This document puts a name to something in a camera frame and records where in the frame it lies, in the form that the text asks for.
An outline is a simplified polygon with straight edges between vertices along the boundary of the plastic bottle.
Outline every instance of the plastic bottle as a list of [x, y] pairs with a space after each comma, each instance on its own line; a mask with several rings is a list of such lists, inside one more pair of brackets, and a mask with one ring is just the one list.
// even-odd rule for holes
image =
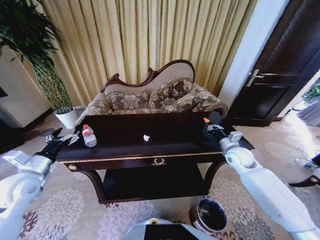
[[94, 131], [88, 124], [83, 125], [82, 128], [82, 136], [84, 140], [84, 144], [90, 148], [94, 147], [97, 144], [96, 136], [94, 135]]
[[296, 158], [294, 160], [295, 164], [302, 165], [307, 169], [317, 169], [319, 166], [315, 165], [312, 161], [303, 160], [300, 158]]

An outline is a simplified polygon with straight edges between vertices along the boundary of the green leaves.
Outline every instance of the green leaves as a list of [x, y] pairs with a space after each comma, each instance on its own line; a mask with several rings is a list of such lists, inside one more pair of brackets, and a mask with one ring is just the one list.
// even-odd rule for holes
[[50, 40], [60, 41], [59, 30], [33, 1], [0, 0], [0, 6], [0, 48], [8, 46], [28, 60], [40, 58], [54, 66], [49, 52], [57, 49]]
[[0, 0], [0, 56], [2, 48], [8, 46], [20, 54], [21, 61], [27, 59], [51, 107], [67, 113], [72, 104], [49, 57], [57, 50], [50, 42], [54, 39], [60, 41], [59, 30], [36, 10], [33, 0]]
[[302, 97], [308, 102], [318, 95], [320, 95], [320, 79], [318, 79]]

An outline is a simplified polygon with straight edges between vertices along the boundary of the patterned carpet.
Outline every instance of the patterned carpet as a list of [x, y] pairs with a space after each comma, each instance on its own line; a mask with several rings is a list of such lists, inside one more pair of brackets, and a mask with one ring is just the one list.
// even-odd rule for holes
[[[40, 133], [60, 126], [50, 115], [33, 131]], [[298, 182], [311, 175], [309, 169], [294, 164], [294, 159], [308, 159], [320, 152], [319, 127], [307, 126], [290, 113], [268, 127], [236, 128], [255, 145], [256, 159], [285, 183]], [[61, 134], [69, 132], [64, 129]], [[17, 149], [31, 156], [44, 145], [44, 137], [36, 136]], [[199, 164], [202, 173], [208, 166]], [[0, 179], [15, 172], [14, 166], [0, 161]], [[51, 173], [44, 193], [24, 216], [21, 240], [118, 240], [133, 224], [151, 217], [190, 224], [189, 210], [200, 199], [196, 196], [101, 205], [90, 180], [82, 173], [72, 173], [58, 163], [51, 167]], [[320, 227], [320, 188], [291, 189], [306, 204]], [[224, 207], [228, 217], [226, 229], [215, 234], [219, 240], [291, 239], [262, 212], [229, 166], [224, 165], [217, 172], [209, 196]]]

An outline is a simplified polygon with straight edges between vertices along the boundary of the table leg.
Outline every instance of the table leg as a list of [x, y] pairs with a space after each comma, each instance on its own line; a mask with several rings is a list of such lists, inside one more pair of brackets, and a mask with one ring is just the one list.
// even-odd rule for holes
[[97, 171], [96, 170], [80, 171], [79, 173], [85, 174], [91, 180], [95, 188], [99, 203], [105, 203], [106, 198], [105, 198], [104, 189], [103, 189], [103, 182], [101, 180], [101, 177], [97, 173]]
[[222, 165], [224, 165], [226, 163], [227, 163], [227, 161], [223, 155], [217, 156], [214, 158], [214, 162], [211, 163], [211, 165], [208, 168], [208, 170], [206, 171], [206, 174], [204, 177], [205, 186], [206, 186], [206, 189], [208, 192], [211, 188], [211, 184], [212, 184], [212, 181], [214, 180], [214, 176], [215, 176], [216, 172], [218, 171], [218, 169]]

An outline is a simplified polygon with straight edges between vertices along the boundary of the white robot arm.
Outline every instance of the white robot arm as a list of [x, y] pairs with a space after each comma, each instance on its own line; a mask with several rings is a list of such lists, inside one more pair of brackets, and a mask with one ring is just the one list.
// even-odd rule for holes
[[29, 157], [22, 151], [9, 151], [4, 158], [18, 173], [0, 181], [0, 239], [17, 240], [24, 226], [23, 215], [30, 203], [39, 198], [50, 177], [50, 166], [63, 145], [78, 140], [78, 132], [57, 137], [62, 128], [47, 137], [48, 145]]
[[208, 133], [218, 140], [227, 163], [240, 175], [265, 214], [295, 240], [320, 240], [320, 230], [303, 202], [272, 171], [263, 168], [251, 151], [239, 146], [242, 133], [234, 131], [227, 136], [221, 126], [207, 124]]

